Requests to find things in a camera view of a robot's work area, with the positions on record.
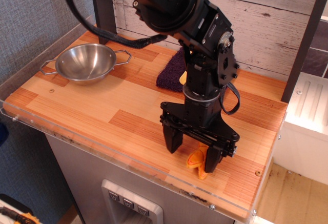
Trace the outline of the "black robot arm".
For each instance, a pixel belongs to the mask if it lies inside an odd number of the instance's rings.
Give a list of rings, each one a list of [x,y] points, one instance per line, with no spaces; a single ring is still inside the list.
[[[209,0],[135,0],[134,7],[148,27],[183,47],[184,103],[161,103],[167,149],[174,153],[184,135],[202,142],[208,146],[204,170],[211,173],[224,157],[234,156],[240,138],[221,116],[225,90],[235,90],[239,68],[231,23]]]

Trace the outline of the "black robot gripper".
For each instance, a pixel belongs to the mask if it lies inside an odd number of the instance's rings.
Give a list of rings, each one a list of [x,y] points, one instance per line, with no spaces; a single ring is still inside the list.
[[[182,145],[185,134],[209,146],[204,168],[206,173],[213,173],[223,157],[235,155],[240,136],[223,120],[217,99],[203,103],[186,98],[184,104],[164,101],[160,107],[160,122],[170,153]]]

